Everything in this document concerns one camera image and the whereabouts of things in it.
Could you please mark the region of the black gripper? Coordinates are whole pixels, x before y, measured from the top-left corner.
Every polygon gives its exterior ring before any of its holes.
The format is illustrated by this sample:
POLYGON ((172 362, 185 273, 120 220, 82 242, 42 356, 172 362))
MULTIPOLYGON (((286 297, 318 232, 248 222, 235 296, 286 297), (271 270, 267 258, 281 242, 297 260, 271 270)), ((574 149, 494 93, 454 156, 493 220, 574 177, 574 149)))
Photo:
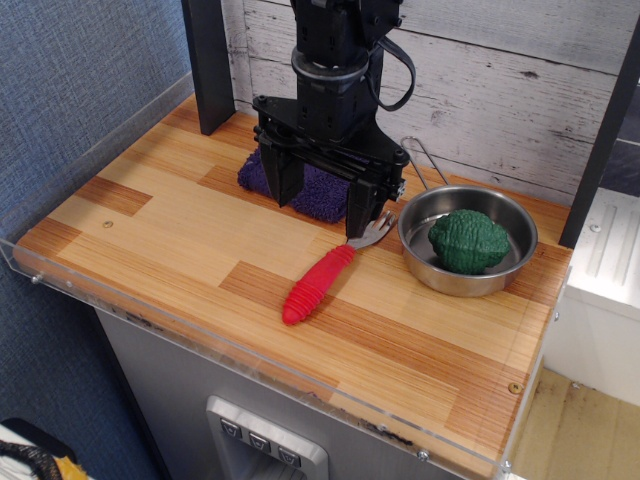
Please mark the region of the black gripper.
POLYGON ((377 124, 377 111, 394 111, 380 99, 382 65, 322 68, 295 65, 297 96, 259 95, 254 128, 269 193, 280 207, 303 189, 310 165, 349 183, 346 236, 362 237, 378 206, 404 193, 409 158, 377 124))

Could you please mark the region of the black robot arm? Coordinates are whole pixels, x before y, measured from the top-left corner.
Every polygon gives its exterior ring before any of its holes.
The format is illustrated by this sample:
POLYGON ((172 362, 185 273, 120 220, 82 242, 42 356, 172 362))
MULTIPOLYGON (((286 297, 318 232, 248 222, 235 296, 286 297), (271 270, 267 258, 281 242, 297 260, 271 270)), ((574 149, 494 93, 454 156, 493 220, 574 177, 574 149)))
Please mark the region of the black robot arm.
POLYGON ((377 124, 378 110, 394 112, 380 98, 384 56, 409 73, 411 58, 388 33, 401 25, 397 1, 294 1, 297 77, 295 98, 259 95, 255 139, 271 197, 285 206, 303 189, 311 165, 348 182, 346 235, 363 236, 389 200, 405 190, 408 154, 377 124))

